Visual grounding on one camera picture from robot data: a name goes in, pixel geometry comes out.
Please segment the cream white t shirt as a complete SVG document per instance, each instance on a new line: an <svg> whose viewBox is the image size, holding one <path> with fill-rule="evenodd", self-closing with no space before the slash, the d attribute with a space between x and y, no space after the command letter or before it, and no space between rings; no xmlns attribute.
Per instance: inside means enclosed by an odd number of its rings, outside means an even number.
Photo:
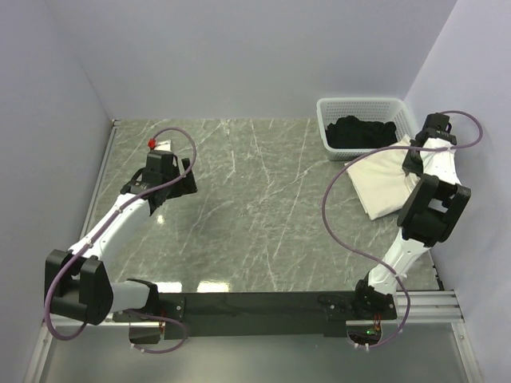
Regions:
<svg viewBox="0 0 511 383"><path fill-rule="evenodd" d="M370 220L400 210L418 183L419 176L402 168L406 154L407 150L375 153L347 169Z"/></svg>

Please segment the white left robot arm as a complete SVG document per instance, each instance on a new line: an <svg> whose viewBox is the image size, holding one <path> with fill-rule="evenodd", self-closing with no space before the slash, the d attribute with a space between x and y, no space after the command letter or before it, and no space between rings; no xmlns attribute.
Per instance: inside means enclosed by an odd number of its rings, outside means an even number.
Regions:
<svg viewBox="0 0 511 383"><path fill-rule="evenodd" d="M121 188L99 223L67 251L52 251L45 264L45 316L98 325L117 311L158 313L156 284L140 279L114 283L109 266L134 231L167 200L197 191L195 158L179 160L151 143L145 166Z"/></svg>

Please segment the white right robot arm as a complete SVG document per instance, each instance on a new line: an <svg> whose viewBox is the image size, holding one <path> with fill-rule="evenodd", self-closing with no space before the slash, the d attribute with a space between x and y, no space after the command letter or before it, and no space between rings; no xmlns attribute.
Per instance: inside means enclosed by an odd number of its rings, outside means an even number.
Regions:
<svg viewBox="0 0 511 383"><path fill-rule="evenodd" d="M413 263L437 243L444 243L458 223L472 195L462 185L455 167L457 138L452 134L448 113L432 113L422 130L410 142L402 164L408 176L418 183L398 215L398 234L382 263L366 276L370 290L392 295L398 280Z"/></svg>

